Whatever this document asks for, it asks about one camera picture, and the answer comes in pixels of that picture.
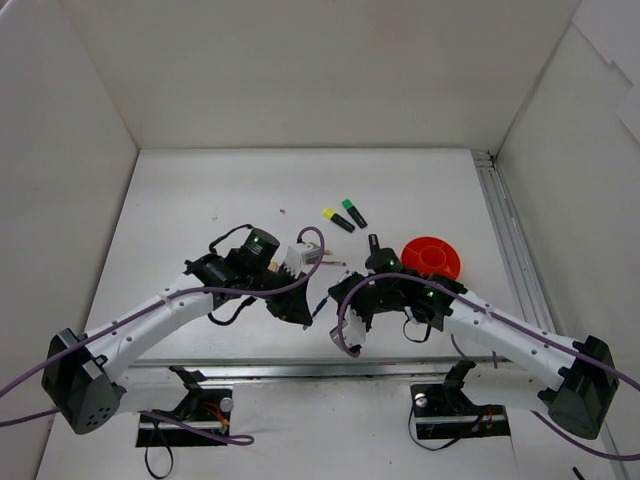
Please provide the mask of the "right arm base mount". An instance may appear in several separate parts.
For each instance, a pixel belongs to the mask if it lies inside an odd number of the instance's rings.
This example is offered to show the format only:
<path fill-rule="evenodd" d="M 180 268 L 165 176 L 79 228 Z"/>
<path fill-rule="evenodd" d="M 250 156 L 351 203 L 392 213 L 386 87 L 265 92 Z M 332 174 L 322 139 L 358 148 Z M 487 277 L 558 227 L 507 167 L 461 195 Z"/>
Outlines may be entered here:
<path fill-rule="evenodd" d="M 474 362 L 461 360 L 442 383 L 410 386 L 407 427 L 416 445 L 436 452 L 462 440 L 511 436 L 504 406 L 476 405 L 462 392 L 464 376 L 475 367 Z"/>

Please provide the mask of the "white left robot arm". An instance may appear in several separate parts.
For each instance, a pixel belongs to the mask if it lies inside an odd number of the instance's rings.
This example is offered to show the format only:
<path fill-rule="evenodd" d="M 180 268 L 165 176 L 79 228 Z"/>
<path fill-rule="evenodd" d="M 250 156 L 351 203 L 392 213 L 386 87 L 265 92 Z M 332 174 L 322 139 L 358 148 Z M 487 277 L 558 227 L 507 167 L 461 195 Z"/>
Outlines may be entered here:
<path fill-rule="evenodd" d="M 204 377 L 182 367 L 156 368 L 138 375 L 132 365 L 147 351 L 193 320 L 242 297 L 262 299 L 267 312 L 284 322 L 309 327 L 309 275 L 317 270 L 325 242 L 298 239 L 276 270 L 280 246 L 268 232 L 250 228 L 239 247 L 225 255 L 211 245 L 188 260 L 175 281 L 135 311 L 83 334 L 65 329 L 50 342 L 41 385 L 77 435 L 112 417 L 140 412 L 161 421 L 184 421 L 199 409 Z"/>

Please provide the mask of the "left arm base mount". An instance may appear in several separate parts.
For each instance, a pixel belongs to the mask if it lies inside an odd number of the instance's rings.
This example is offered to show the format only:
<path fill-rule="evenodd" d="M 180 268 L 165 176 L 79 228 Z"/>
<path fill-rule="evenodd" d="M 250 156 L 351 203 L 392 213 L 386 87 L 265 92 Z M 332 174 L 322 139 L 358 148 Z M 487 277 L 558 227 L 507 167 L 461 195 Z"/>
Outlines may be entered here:
<path fill-rule="evenodd" d="M 176 407 L 155 412 L 181 421 L 199 431 L 228 437 L 233 409 L 233 390 L 229 385 L 205 386 L 206 377 L 200 371 L 170 367 L 168 371 L 179 378 L 187 394 Z M 218 447 L 224 442 L 205 438 L 180 427 L 140 415 L 135 447 Z"/>

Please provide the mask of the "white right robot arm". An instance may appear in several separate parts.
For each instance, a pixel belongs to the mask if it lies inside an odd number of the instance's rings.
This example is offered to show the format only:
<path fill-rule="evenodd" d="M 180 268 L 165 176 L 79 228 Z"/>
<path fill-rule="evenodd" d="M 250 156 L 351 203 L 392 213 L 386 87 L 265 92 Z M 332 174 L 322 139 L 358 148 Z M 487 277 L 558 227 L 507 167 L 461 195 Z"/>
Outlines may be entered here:
<path fill-rule="evenodd" d="M 338 324 L 330 335 L 345 353 L 359 356 L 375 315 L 404 313 L 520 366 L 539 383 L 530 407 L 568 433 L 597 438 L 619 387 L 603 340 L 579 341 L 531 326 L 455 280 L 405 267 L 391 248 L 371 254 L 366 267 L 367 275 L 352 273 L 328 290 L 338 306 Z"/>

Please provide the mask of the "blue ballpoint pen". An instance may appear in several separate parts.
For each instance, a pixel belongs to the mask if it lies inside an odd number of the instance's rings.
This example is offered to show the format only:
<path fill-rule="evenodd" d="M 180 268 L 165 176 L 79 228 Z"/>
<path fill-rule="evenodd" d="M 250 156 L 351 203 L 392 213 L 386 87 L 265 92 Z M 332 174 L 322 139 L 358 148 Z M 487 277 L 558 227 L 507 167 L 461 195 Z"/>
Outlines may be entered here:
<path fill-rule="evenodd" d="M 305 314 L 306 314 L 306 317 L 308 318 L 308 322 L 302 324 L 303 331 L 306 331 L 308 328 L 310 328 L 313 325 L 313 321 L 316 319 L 316 317 L 322 311 L 322 309 L 327 305 L 328 301 L 331 298 L 329 291 L 326 290 L 322 294 L 319 300 L 313 302 L 312 305 L 309 305 L 308 293 L 307 293 L 309 284 L 310 282 L 307 281 L 300 287 L 301 298 L 303 300 L 303 305 L 305 307 Z"/>

